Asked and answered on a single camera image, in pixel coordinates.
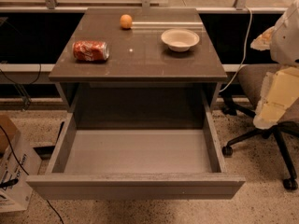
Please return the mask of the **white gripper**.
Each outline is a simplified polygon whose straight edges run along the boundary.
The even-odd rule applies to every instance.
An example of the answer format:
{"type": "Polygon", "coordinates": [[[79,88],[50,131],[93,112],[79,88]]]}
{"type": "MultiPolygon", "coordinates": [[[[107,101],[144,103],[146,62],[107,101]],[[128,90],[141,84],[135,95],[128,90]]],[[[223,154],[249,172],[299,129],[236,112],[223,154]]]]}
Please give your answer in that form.
{"type": "MultiPolygon", "coordinates": [[[[252,49],[270,50],[271,59],[285,65],[299,65],[299,0],[295,0],[277,20],[250,44],[252,49]]],[[[267,72],[255,110],[253,124],[269,129],[278,124],[286,111],[299,98],[299,69],[286,67],[267,72]]]]}

